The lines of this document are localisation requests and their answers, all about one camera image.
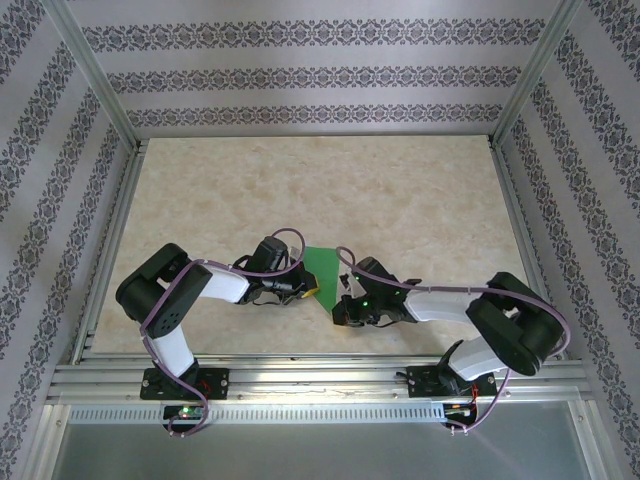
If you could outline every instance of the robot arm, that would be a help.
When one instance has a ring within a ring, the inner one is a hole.
[[[199,297],[217,298],[229,303],[253,303],[263,293],[277,296],[279,303],[312,295],[318,290],[316,278],[301,262],[293,270],[274,277],[254,277],[250,273],[277,272],[288,261],[287,245],[269,236],[253,255],[238,259],[233,267],[247,276],[209,265],[195,265],[176,285],[146,334],[160,362],[174,376],[189,382],[197,376],[197,361],[187,345],[180,323]],[[179,246],[169,243],[149,258],[118,287],[116,300],[127,316],[142,324],[165,293],[160,281],[172,282],[191,259]]]
[[[374,277],[397,282],[373,257],[365,258],[357,267]],[[358,298],[342,296],[332,312],[336,325],[377,326],[383,315],[391,323],[440,320],[474,325],[480,336],[456,343],[443,357],[444,373],[459,383],[507,367],[522,375],[535,375],[564,332],[543,309],[506,295],[512,292],[540,301],[509,273],[500,272],[487,282],[490,289],[505,291],[505,295],[430,293],[399,288],[357,273],[354,278],[366,293]],[[420,282],[412,279],[405,284],[415,286]]]

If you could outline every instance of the aluminum frame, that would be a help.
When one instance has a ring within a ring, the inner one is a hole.
[[[73,54],[75,61],[84,72],[100,104],[127,146],[127,150],[129,152],[135,151],[140,139],[67,2],[65,0],[42,0],[42,5]]]
[[[580,5],[582,5],[582,0],[560,0],[558,2],[540,40],[533,49],[531,57],[522,69],[522,74],[518,78],[511,96],[500,113],[498,124],[492,135],[496,145],[502,145],[509,134]]]
[[[64,428],[61,427],[69,419],[70,408],[97,405],[120,410],[141,406],[153,409],[181,403],[140,400],[142,372],[152,365],[147,355],[91,352],[108,280],[133,202],[147,146],[148,140],[143,140],[126,167],[125,183],[117,199],[114,221],[107,235],[105,255],[98,266],[98,279],[90,293],[70,365],[59,365],[54,372],[38,429],[42,433],[36,438],[28,462],[28,472],[34,474],[31,478],[50,478],[64,433]],[[495,149],[491,142],[489,148],[527,279],[536,293],[548,299],[513,186],[506,175],[504,159],[500,150]],[[403,371],[409,365],[435,365],[440,360],[439,356],[420,355],[196,356],[203,366],[231,370],[228,399],[222,401],[222,404],[247,412],[268,405],[313,409],[322,405],[342,404],[361,407],[363,411],[367,406],[381,404],[399,407],[420,405],[420,400],[409,398],[406,383],[397,378],[396,372]],[[613,449],[604,433],[582,362],[562,358],[564,357],[546,362],[536,377],[513,375],[500,401],[568,402],[592,478],[622,478]],[[501,383],[504,374],[497,373],[495,377]],[[465,400],[468,399],[438,399],[439,402]],[[431,403],[430,399],[422,400],[424,405]],[[260,423],[260,418],[264,417],[256,416],[255,422]]]

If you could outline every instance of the metal plate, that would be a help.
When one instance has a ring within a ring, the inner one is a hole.
[[[165,405],[77,405],[69,423],[82,425],[158,425],[171,418]],[[209,422],[215,425],[308,425],[346,423],[442,423],[438,402],[369,404],[210,404]]]
[[[199,368],[195,388],[209,400],[226,400],[229,369]],[[198,400],[191,392],[176,388],[176,384],[156,368],[147,368],[142,377],[142,400]]]
[[[415,380],[415,385],[409,385],[409,398],[437,398],[450,397],[451,393],[440,385],[438,367],[421,366],[407,367],[409,379]],[[468,384],[468,395],[471,397],[471,385],[478,387],[479,397],[495,397],[497,394],[496,379],[493,374],[482,375]]]
[[[234,421],[235,414],[229,416]],[[250,412],[244,417],[250,418]],[[500,405],[468,437],[452,437],[437,423],[407,420],[306,425],[286,424],[291,422],[286,418],[285,424],[271,425],[236,421],[224,425],[214,420],[187,439],[169,438],[157,422],[69,425],[52,478],[590,478],[566,404]]]

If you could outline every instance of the perforated metal strip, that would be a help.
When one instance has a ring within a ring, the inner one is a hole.
[[[72,424],[157,424],[161,405],[130,407],[78,405],[69,417]],[[443,422],[440,403],[401,405],[214,405],[215,424],[330,424],[330,423],[431,423]]]

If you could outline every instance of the damask pattern stripe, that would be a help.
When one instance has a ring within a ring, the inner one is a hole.
[[[62,145],[51,175],[47,180],[42,198],[38,201],[34,219],[27,228],[24,243],[18,248],[13,270],[7,276],[0,297],[0,360],[11,341],[11,330],[20,317],[25,294],[31,288],[36,276],[44,247],[49,241],[49,233],[58,217],[58,211],[64,200],[80,155],[94,120],[100,111],[100,102],[89,89],[76,112],[67,139]]]
[[[129,110],[134,127],[368,122],[495,122],[501,105],[302,105]]]
[[[89,296],[93,291],[93,283],[96,279],[96,274],[98,273],[98,267],[100,266],[100,259],[102,258],[102,252],[104,251],[104,247],[107,245],[107,237],[109,236],[111,219],[113,218],[113,213],[115,212],[116,206],[118,204],[118,195],[120,193],[120,187],[127,173],[129,161],[131,161],[131,156],[129,154],[126,154],[126,155],[127,155],[126,161],[122,165],[122,174],[120,176],[120,179],[117,182],[117,186],[113,196],[113,202],[111,203],[111,207],[106,216],[106,223],[105,223],[104,229],[102,230],[102,236],[98,241],[98,251],[96,253],[95,260],[93,261],[93,266],[91,267],[91,273],[89,274],[89,281],[87,282],[87,291],[84,294],[82,307],[80,308],[80,313],[78,314],[78,321],[76,322],[75,327],[73,329],[73,335],[71,336],[71,341],[69,342],[69,348],[65,353],[64,357],[62,358],[62,360],[60,361],[61,363],[69,363],[69,361],[71,360],[71,356],[73,355],[73,349],[76,345],[76,341],[78,340],[78,333],[80,332],[80,324],[87,310],[87,305],[89,304]]]
[[[115,128],[111,126],[100,148],[100,153],[82,197],[82,203],[69,234],[66,249],[54,277],[51,293],[47,298],[42,318],[38,322],[37,333],[29,348],[29,360],[24,364],[24,372],[18,381],[18,390],[14,393],[15,400],[9,407],[9,421],[2,427],[0,478],[11,478],[12,459],[15,458],[24,440],[25,426],[33,413],[33,402],[42,384],[42,375],[45,373],[45,367],[51,355],[51,348],[58,332],[58,325],[66,308],[69,291],[91,232],[91,225],[98,209],[100,197],[102,196],[119,141]],[[124,176],[120,178],[119,185],[122,183],[122,178]],[[113,209],[114,206],[111,207],[109,221],[113,215]]]
[[[640,82],[640,15],[631,0],[589,0],[589,8]]]
[[[22,55],[36,27],[45,16],[38,0],[15,0],[0,21],[0,85]]]
[[[47,65],[44,75],[38,82],[24,109],[24,115],[18,120],[18,126],[2,150],[0,162],[0,223],[3,213],[11,204],[15,190],[22,181],[25,167],[31,163],[31,157],[40,144],[45,127],[49,124],[53,110],[58,105],[69,78],[76,68],[71,53],[61,43]]]
[[[602,149],[609,156],[609,162],[613,165],[627,198],[631,200],[631,206],[638,210],[636,213],[640,218],[640,149],[629,135],[627,126],[620,119],[604,86],[570,32],[558,45],[556,58],[571,83],[582,110],[587,114]]]
[[[543,19],[367,19],[115,25],[82,29],[95,52],[327,45],[532,45]]]
[[[582,214],[582,220],[605,269],[611,291],[616,294],[616,302],[622,310],[627,328],[637,340],[636,348],[640,349],[640,287],[636,284],[635,275],[631,273],[629,261],[619,246],[618,237],[598,198],[598,192],[593,187],[589,172],[580,158],[580,152],[575,147],[569,129],[543,81],[531,92],[531,100],[558,156],[560,167]],[[538,171],[542,173],[542,166],[539,166]],[[537,177],[535,184],[532,184],[537,189],[550,188],[544,175]]]
[[[116,93],[272,88],[503,87],[519,67],[298,67],[109,74]]]
[[[553,195],[548,188],[537,185],[536,179],[544,176],[544,173],[540,167],[538,153],[533,146],[531,136],[522,118],[518,118],[511,132],[527,169],[527,175],[536,195],[536,201],[545,223],[547,234],[555,249],[556,259],[562,271],[569,298],[575,308],[575,316],[580,324],[582,336],[587,341],[591,359],[596,366],[598,378],[602,382],[602,390],[607,395],[613,421],[617,424],[620,439],[626,446],[625,452],[630,458],[631,468],[636,476],[640,476],[640,442],[638,441],[640,438],[640,425],[637,422],[638,414],[633,411],[631,396],[626,390],[624,381],[622,381],[620,365],[615,361],[611,343],[603,332],[604,327],[600,321],[600,316],[594,306],[591,292],[582,274],[580,264],[576,261],[573,245]],[[513,182],[513,173],[508,162],[507,170]],[[517,195],[517,197],[520,202],[520,209],[524,212],[520,196]],[[536,257],[540,263],[537,250]]]

